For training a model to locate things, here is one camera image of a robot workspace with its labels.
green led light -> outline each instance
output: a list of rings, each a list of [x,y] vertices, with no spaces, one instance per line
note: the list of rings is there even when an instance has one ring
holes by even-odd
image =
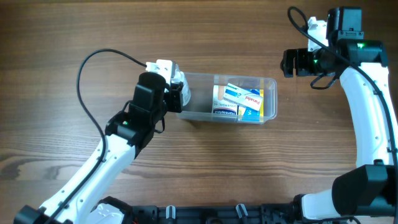
[[[356,44],[359,48],[363,48],[363,47],[365,47],[365,44],[364,43],[358,43],[358,44]]]

wooden table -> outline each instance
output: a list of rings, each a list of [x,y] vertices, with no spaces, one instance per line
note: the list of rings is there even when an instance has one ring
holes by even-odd
[[[75,81],[84,57],[101,48],[142,62],[172,59],[186,72],[278,83],[278,115],[264,125],[189,122],[167,114],[165,133],[155,135],[104,197],[160,207],[284,203],[329,189],[355,168],[355,135],[340,84],[312,90],[312,77],[287,79],[279,68],[284,50],[307,45],[287,8],[294,4],[308,17],[326,19],[342,3],[23,2],[0,5],[1,223],[58,191],[100,140],[77,101]],[[361,6],[365,37],[385,43],[397,99],[397,2],[345,4]],[[132,98],[143,71],[112,53],[88,62],[81,91],[102,127]]]

clear plastic container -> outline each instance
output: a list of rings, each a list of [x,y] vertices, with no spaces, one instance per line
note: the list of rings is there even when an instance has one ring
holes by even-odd
[[[191,99],[177,116],[196,121],[264,124],[277,114],[277,85],[273,78],[244,77],[239,75],[215,75],[184,72],[191,89]],[[245,89],[264,90],[264,114],[257,118],[244,115],[212,113],[213,87],[233,84]]]

black cable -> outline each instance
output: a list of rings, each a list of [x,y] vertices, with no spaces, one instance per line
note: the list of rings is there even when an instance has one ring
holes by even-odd
[[[90,59],[92,56],[101,53],[101,52],[113,52],[122,56],[125,56],[126,58],[132,60],[133,62],[136,62],[137,64],[146,67],[146,64],[141,63],[139,61],[137,61],[136,59],[132,58],[129,55],[126,55],[123,52],[120,52],[118,50],[113,50],[113,49],[101,49],[101,50],[96,50],[93,53],[89,54],[89,56],[87,56],[84,61],[81,63],[80,68],[79,68],[79,72],[77,74],[77,80],[76,80],[76,91],[77,91],[77,98],[79,100],[79,103],[81,105],[81,107],[83,108],[83,110],[86,112],[86,114],[88,115],[88,117],[91,119],[91,121],[94,123],[94,125],[96,126],[99,134],[101,135],[101,139],[102,139],[102,151],[101,151],[101,155],[98,158],[96,164],[94,165],[94,167],[90,170],[90,172],[87,174],[87,176],[77,185],[77,187],[66,197],[66,199],[58,206],[58,208],[56,209],[56,211],[51,215],[51,217],[44,223],[44,224],[49,224],[61,211],[62,209],[64,209],[67,205],[68,202],[73,198],[73,196],[81,189],[81,187],[87,182],[87,180],[94,174],[95,170],[100,166],[101,162],[104,159],[105,156],[105,151],[106,151],[106,139],[105,139],[105,135],[104,132],[101,129],[101,126],[98,124],[98,122],[94,119],[93,115],[91,115],[91,113],[88,111],[86,105],[84,104],[81,95],[80,95],[80,76],[81,76],[81,71],[83,70],[83,67],[85,66],[86,62],[88,61],[88,59]]]
[[[155,129],[155,132],[156,132],[157,134],[162,134],[162,133],[164,132],[164,128],[165,128],[164,117],[162,118],[162,127],[163,127],[163,130],[159,131],[159,130],[156,130],[156,129]]]
[[[311,88],[313,88],[314,90],[326,90],[330,88],[337,80],[337,75],[335,75],[327,86],[322,86],[322,87],[314,86],[314,84],[316,84],[317,81],[319,81],[321,78],[325,76],[326,76],[325,73],[322,73],[321,75],[317,76],[314,80],[312,80],[312,82],[310,83]]]
[[[366,74],[362,69],[360,69],[357,65],[354,63],[351,63],[349,60],[338,54],[337,52],[329,49],[329,47],[323,45],[321,42],[319,42],[317,39],[313,38],[308,34],[308,24],[306,23],[304,29],[300,28],[297,23],[293,20],[293,17],[291,15],[291,10],[297,11],[305,21],[307,21],[307,18],[305,17],[305,14],[298,9],[297,7],[291,6],[287,10],[287,17],[289,18],[289,21],[292,23],[292,25],[301,33],[303,34],[306,38],[312,40],[314,43],[318,44],[321,48],[325,49],[327,52],[333,54],[336,58],[340,59],[342,62],[344,62],[346,65],[353,67],[355,70],[357,70],[374,88],[374,92],[376,95],[379,96],[380,102],[383,106],[384,113],[386,115],[386,123],[388,126],[388,131],[389,131],[389,137],[390,137],[390,145],[391,145],[391,153],[392,153],[392,160],[394,163],[394,167],[396,170],[396,203],[398,203],[398,158],[397,158],[397,148],[396,148],[396,143],[395,143],[395,136],[394,136],[394,130],[392,127],[392,121],[391,121],[391,115],[390,111],[387,106],[386,99],[384,98],[382,91],[379,89],[379,87],[375,84],[375,82],[369,77],[368,74]],[[394,223],[398,224],[398,205],[396,205],[396,213],[394,217]]]
[[[126,108],[127,108],[127,105],[128,105],[129,103],[131,103],[131,102],[132,102],[132,100],[127,101],[126,104],[124,104],[123,109],[122,109],[121,111],[125,111]]]

